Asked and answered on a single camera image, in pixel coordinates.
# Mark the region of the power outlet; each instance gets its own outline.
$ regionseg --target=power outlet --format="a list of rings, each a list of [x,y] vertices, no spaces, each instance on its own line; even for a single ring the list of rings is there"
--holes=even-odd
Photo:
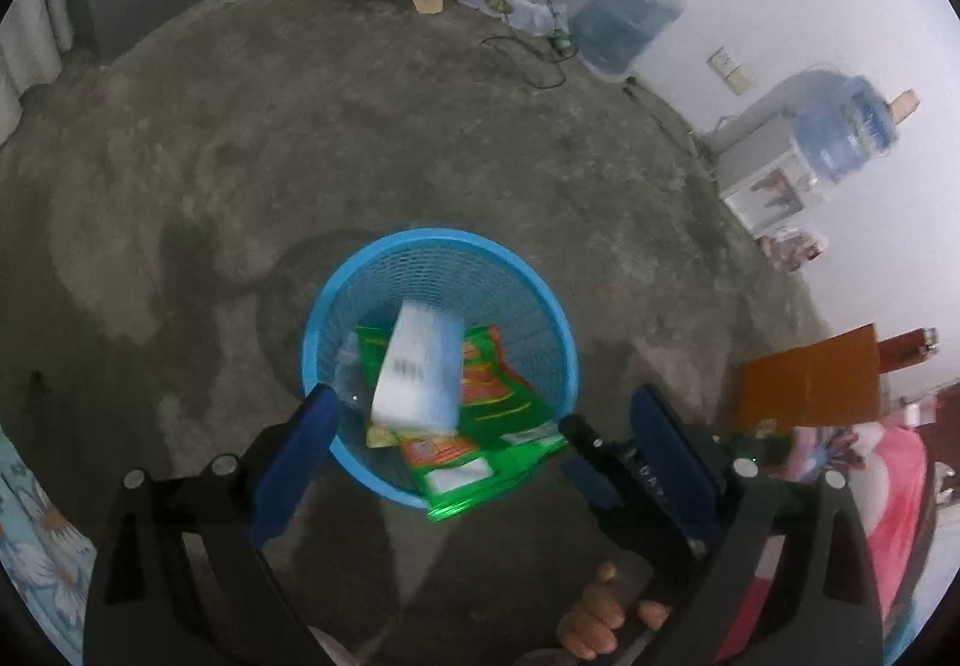
[[[723,46],[707,60],[707,64],[736,95],[745,94],[754,85],[750,76],[747,75],[746,68],[734,60]]]
[[[733,60],[733,57],[731,57],[731,55],[726,49],[723,48],[723,46],[717,50],[716,54],[713,54],[713,56],[707,60],[707,64],[713,68],[714,73],[725,80],[728,75],[733,73],[733,70],[736,70],[739,67],[739,64]]]

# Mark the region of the human hand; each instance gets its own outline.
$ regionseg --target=human hand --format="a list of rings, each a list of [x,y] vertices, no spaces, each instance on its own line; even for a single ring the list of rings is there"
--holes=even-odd
[[[560,618],[557,638],[568,653],[580,660],[593,660],[597,653],[606,655],[616,650],[613,631],[623,626],[626,612],[610,588],[614,577],[616,565],[607,562],[600,566],[596,579],[584,588],[581,599]],[[659,631],[670,614],[668,607],[652,601],[641,601],[635,612],[654,631]]]

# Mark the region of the floral fabric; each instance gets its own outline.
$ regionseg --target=floral fabric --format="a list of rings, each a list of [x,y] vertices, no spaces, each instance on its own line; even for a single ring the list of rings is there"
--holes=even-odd
[[[64,519],[0,431],[0,564],[47,637],[83,662],[83,618],[96,551]]]

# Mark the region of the screw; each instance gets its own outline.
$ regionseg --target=screw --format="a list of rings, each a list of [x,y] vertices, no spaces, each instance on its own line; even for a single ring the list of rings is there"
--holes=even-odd
[[[126,487],[128,490],[136,490],[143,482],[146,482],[146,479],[146,474],[139,468],[134,468],[126,477],[123,477],[123,487]]]
[[[847,486],[847,480],[843,478],[843,474],[841,474],[839,471],[827,471],[827,473],[824,474],[824,480],[834,490],[842,490]]]
[[[213,460],[213,463],[210,463],[210,468],[218,477],[229,477],[239,467],[240,461],[237,460],[237,455],[220,455],[219,458]]]
[[[750,460],[750,458],[737,458],[733,460],[733,473],[736,473],[738,477],[742,477],[743,479],[752,479],[757,474],[760,474],[760,468],[757,468],[757,464]]]

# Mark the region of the blue plastic basket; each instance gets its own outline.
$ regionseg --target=blue plastic basket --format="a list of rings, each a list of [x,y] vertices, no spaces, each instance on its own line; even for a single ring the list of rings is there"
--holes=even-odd
[[[492,241],[457,230],[411,230],[361,249],[330,277],[304,333],[304,392],[332,383],[336,355],[358,326],[392,327],[404,300],[464,318],[467,327],[496,325],[515,371],[555,410],[573,411],[577,353],[570,325],[549,287],[527,263]],[[426,508],[400,452],[368,449],[364,417],[344,407],[331,453],[373,492]]]

